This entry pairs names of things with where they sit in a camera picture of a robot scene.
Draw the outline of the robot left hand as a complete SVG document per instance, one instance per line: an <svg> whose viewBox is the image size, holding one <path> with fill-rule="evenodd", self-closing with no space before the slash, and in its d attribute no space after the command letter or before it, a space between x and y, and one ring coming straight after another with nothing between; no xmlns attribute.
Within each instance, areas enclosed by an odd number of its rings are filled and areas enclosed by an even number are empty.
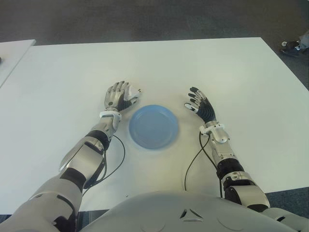
<svg viewBox="0 0 309 232"><path fill-rule="evenodd" d="M137 102L141 89L133 87L129 82L121 81L109 87L104 100L107 111L121 112Z"/></svg>

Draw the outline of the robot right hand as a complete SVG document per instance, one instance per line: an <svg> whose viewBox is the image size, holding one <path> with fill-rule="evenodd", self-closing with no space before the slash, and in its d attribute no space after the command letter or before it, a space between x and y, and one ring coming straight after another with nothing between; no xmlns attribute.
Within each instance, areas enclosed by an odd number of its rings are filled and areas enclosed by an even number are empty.
<svg viewBox="0 0 309 232"><path fill-rule="evenodd" d="M216 120L214 108L201 90L191 87L188 96L190 102L184 104L185 108L197 114L204 123Z"/></svg>

